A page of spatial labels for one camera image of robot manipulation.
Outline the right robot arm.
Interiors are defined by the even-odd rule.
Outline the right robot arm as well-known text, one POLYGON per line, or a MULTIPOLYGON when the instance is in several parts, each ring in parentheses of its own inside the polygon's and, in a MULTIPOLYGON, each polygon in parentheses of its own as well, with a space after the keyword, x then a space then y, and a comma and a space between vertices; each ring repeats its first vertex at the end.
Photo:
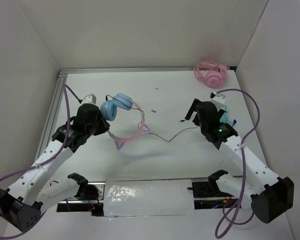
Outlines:
POLYGON ((220 121, 223 109, 218 102, 194 99, 185 116, 189 120, 196 114, 193 123, 200 128, 205 139, 217 150, 225 153, 245 174, 241 207, 252 209, 255 216, 268 224, 293 207, 294 182, 289 177, 280 177, 268 168, 247 146, 237 131, 228 123, 220 121))

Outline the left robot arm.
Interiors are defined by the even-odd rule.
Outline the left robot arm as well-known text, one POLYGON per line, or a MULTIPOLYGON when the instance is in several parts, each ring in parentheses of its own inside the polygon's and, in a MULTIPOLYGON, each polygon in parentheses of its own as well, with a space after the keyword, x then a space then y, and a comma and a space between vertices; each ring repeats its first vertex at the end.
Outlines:
POLYGON ((104 134, 110 128, 99 107, 91 103, 82 104, 71 121, 72 124, 66 123, 56 130, 31 170, 7 189, 0 188, 0 217, 22 233, 33 228, 42 214, 60 201, 70 197, 82 200, 89 193, 88 180, 78 173, 69 174, 55 186, 44 187, 89 137, 104 134))

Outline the blue pink cat-ear headphones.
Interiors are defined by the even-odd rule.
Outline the blue pink cat-ear headphones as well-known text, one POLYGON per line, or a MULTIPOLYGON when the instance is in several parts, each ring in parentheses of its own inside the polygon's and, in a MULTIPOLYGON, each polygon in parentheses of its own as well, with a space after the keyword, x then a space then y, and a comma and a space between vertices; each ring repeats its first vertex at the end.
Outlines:
POLYGON ((103 118, 108 122, 113 122, 117 117, 118 109, 123 109, 125 111, 137 110, 140 112, 140 126, 135 135, 127 138, 117 137, 110 130, 107 130, 108 135, 113 139, 114 145, 118 151, 120 151, 126 143, 134 141, 140 135, 149 134, 151 132, 150 128, 145 121, 145 113, 140 108, 140 106, 133 101, 133 99, 123 93, 118 93, 115 96, 107 95, 105 97, 105 102, 100 106, 100 111, 103 118))

